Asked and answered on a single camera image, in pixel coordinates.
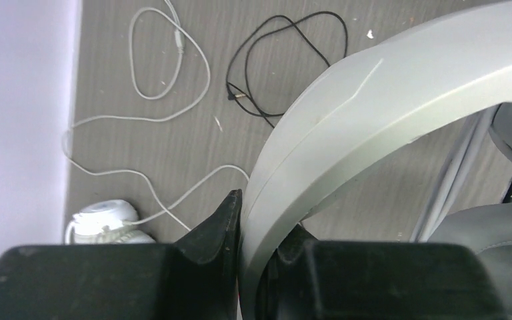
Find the large white grey headphones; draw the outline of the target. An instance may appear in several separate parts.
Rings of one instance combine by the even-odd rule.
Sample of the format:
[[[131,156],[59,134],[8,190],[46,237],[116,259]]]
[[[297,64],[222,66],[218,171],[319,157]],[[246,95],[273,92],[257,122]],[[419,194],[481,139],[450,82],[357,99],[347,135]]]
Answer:
[[[400,147],[504,102],[512,102],[512,1],[431,20],[328,68],[282,116],[249,178],[243,318],[255,318],[265,265],[300,220]]]

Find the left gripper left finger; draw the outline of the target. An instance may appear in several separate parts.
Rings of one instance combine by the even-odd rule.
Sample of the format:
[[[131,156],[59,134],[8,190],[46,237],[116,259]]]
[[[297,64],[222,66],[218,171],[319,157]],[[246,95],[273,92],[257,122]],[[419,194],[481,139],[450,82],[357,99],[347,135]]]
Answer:
[[[241,190],[174,243],[32,245],[0,256],[0,319],[235,319]]]

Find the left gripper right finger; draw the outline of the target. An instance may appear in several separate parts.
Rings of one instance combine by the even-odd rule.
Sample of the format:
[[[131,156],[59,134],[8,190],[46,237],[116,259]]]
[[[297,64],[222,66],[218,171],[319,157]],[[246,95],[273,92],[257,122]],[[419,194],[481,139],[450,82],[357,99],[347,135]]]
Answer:
[[[257,319],[506,319],[483,265],[442,243],[320,241],[297,225],[259,283]]]

